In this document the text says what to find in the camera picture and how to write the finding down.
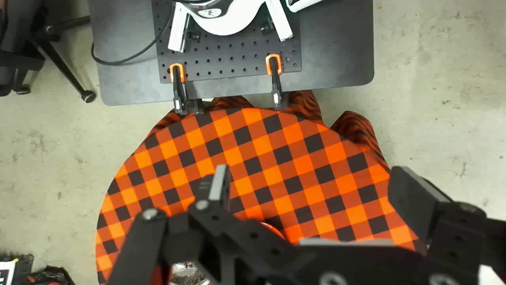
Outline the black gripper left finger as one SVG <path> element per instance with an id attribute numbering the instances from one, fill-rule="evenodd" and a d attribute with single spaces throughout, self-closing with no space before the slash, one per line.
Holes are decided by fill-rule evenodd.
<path id="1" fill-rule="evenodd" d="M 230 174 L 227 164 L 218 164 L 215 171 L 199 180 L 196 201 L 189 205 L 189 217 L 196 221 L 223 221 L 229 215 Z"/>

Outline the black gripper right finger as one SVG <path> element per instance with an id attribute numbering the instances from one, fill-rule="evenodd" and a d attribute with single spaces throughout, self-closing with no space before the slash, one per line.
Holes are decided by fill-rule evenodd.
<path id="1" fill-rule="evenodd" d="M 485 212 L 455 201 L 408 166 L 393 166 L 387 198 L 431 256 L 480 256 Z"/>

